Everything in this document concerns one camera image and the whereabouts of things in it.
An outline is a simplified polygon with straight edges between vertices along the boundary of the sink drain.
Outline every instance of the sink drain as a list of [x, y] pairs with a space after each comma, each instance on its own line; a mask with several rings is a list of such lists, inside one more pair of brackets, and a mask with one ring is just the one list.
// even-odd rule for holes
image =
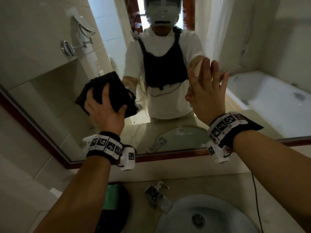
[[201, 214], [195, 214], [192, 216], [192, 224], [198, 228], [202, 229], [205, 225], [205, 220], [204, 217]]

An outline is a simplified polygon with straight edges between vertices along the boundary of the chrome faucet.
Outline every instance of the chrome faucet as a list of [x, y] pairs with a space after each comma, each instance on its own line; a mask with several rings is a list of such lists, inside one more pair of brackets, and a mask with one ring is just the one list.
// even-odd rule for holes
[[150, 184], [145, 190], [145, 193], [147, 194], [151, 207], [156, 209], [157, 206], [160, 206], [165, 213], [168, 213], [173, 203], [160, 192], [162, 187], [169, 189], [169, 187], [166, 187], [163, 182], [159, 180], [155, 185]]

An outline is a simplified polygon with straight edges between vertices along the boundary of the white bathtub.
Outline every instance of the white bathtub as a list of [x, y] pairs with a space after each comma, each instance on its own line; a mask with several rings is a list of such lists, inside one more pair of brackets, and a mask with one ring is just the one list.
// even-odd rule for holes
[[283, 137], [311, 135], [311, 95], [260, 71], [230, 77], [226, 97], [253, 109]]

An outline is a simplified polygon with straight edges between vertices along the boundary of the white sink basin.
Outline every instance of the white sink basin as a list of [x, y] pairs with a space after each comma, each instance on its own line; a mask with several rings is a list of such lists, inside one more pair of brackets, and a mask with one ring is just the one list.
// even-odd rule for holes
[[179, 127], [174, 128], [160, 137], [164, 137], [167, 143], [157, 149], [157, 152], [206, 148], [206, 143], [210, 140], [207, 130], [201, 127]]
[[240, 210], [213, 196], [196, 194], [173, 203], [163, 213], [155, 233], [258, 233]]

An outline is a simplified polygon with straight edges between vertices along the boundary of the white t-shirt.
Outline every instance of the white t-shirt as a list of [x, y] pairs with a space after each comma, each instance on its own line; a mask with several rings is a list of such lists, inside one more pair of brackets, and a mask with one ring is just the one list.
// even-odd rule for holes
[[[154, 56], [163, 56], [173, 46], [174, 32], [160, 37], [151, 27], [139, 34], [146, 51]], [[190, 62], [198, 55], [205, 55], [199, 37], [194, 31], [184, 30], [179, 38], [179, 45], [184, 56], [184, 63], [189, 67]], [[130, 42], [125, 55], [124, 76], [145, 80], [143, 53], [138, 41]], [[165, 85], [163, 90], [148, 87], [148, 112], [150, 117], [158, 119], [173, 119], [192, 111], [189, 102], [185, 100], [189, 81]]]

